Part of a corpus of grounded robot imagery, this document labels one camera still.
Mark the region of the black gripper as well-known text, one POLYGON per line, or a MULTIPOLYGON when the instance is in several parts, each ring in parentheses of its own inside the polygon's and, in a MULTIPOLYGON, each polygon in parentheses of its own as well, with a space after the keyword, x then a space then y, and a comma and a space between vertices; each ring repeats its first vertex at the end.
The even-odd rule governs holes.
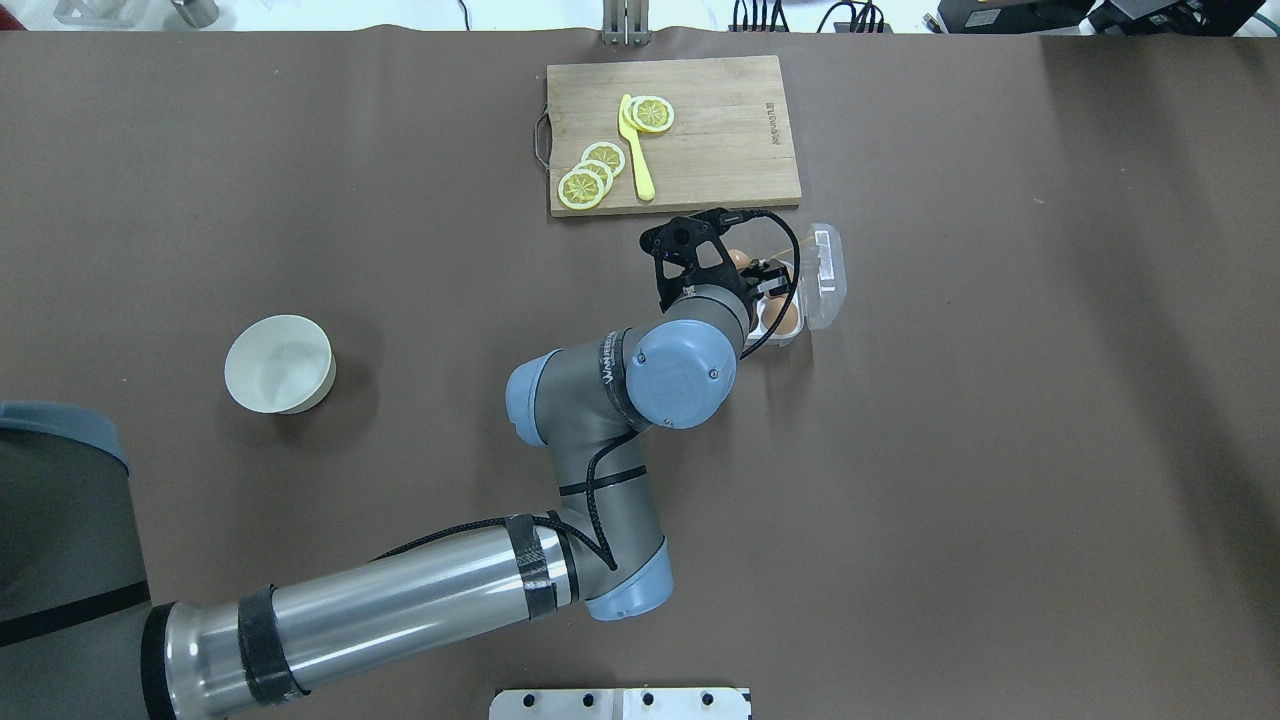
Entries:
MULTIPOLYGON (((699 211, 675 217, 644 231, 639 237, 639 247, 654 259, 660 310, 668 311, 687 290, 696 286, 721 287, 745 305, 769 296, 769 290, 785 279, 780 263, 753 260, 749 268, 737 272, 722 241, 730 228, 758 218, 776 223, 785 232, 791 243, 792 259, 796 259, 797 236, 773 211, 699 211)), ((792 302, 796 292, 795 281, 794 291, 785 297, 792 302)))

